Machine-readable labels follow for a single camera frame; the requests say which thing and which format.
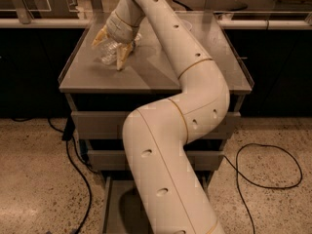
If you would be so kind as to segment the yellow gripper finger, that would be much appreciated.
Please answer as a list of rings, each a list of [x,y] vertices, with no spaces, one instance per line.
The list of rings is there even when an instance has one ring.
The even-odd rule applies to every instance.
[[[120,71],[123,69],[123,66],[131,53],[131,51],[134,49],[134,45],[132,43],[130,44],[118,44],[116,48],[116,63],[117,63],[117,70]]]
[[[107,33],[107,27],[104,26],[98,33],[97,36],[95,37],[92,46],[96,47],[101,41],[105,40],[108,38],[108,33]]]

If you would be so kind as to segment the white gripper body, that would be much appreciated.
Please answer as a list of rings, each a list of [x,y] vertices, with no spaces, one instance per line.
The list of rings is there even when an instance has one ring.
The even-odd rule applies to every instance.
[[[123,22],[115,11],[108,17],[106,23],[107,34],[118,43],[129,44],[137,36],[139,27]]]

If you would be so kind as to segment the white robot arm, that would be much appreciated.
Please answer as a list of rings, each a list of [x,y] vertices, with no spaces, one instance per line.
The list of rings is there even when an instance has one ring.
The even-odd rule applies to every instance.
[[[135,109],[123,125],[126,157],[154,234],[225,234],[183,150],[225,118],[229,89],[214,59],[166,0],[120,0],[95,40],[128,48],[151,24],[181,86]]]

